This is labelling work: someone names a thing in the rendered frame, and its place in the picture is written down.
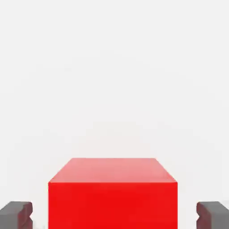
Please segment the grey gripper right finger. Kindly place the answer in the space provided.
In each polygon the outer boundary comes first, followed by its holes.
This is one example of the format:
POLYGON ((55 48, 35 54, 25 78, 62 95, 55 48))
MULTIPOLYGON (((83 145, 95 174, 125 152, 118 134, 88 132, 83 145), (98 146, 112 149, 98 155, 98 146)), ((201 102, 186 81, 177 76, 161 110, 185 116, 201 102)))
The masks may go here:
POLYGON ((196 212, 196 229, 229 229, 229 207, 221 202, 198 202, 196 212))

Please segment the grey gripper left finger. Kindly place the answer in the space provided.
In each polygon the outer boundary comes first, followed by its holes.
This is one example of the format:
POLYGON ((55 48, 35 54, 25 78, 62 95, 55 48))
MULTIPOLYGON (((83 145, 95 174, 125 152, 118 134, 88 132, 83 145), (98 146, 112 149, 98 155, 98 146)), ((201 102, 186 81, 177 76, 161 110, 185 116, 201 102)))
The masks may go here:
POLYGON ((33 229, 31 202, 11 201, 0 210, 0 229, 33 229))

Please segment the small red cube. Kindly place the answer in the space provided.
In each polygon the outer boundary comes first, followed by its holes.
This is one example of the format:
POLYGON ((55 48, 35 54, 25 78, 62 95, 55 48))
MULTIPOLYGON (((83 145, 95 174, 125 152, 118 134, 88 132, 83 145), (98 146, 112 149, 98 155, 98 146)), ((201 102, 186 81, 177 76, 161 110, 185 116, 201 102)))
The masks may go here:
POLYGON ((48 229, 178 229, 178 184, 154 158, 73 158, 48 183, 48 229))

